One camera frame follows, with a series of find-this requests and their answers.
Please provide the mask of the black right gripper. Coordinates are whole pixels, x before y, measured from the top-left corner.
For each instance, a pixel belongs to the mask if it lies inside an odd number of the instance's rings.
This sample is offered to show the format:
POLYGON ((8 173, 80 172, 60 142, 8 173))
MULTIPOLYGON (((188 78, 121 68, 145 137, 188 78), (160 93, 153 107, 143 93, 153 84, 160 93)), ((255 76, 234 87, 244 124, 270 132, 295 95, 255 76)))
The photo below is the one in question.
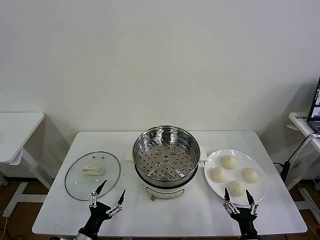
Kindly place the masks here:
POLYGON ((224 188, 224 208, 231 218, 237 221, 240 229, 240 240, 257 240, 258 232, 254 226, 254 220, 257 218, 258 204, 255 203, 253 196, 246 189, 246 197, 250 208, 237 208, 232 202, 227 187, 224 188))

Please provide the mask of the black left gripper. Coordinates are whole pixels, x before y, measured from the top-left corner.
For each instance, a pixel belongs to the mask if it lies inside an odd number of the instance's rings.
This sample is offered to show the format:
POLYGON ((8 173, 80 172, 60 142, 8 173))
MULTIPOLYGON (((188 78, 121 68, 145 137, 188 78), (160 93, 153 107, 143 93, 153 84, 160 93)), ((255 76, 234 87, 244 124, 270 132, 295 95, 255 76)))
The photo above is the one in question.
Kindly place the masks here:
POLYGON ((110 206, 105 205, 102 202, 97 202, 97 197, 101 193, 106 182, 107 180, 103 181, 102 184, 91 193, 89 205, 90 217, 85 226, 80 228, 78 231, 78 233, 83 234, 84 236, 97 236, 103 222, 109 220, 112 216, 116 215, 122 210, 126 189, 123 190, 116 206, 112 209, 110 206))

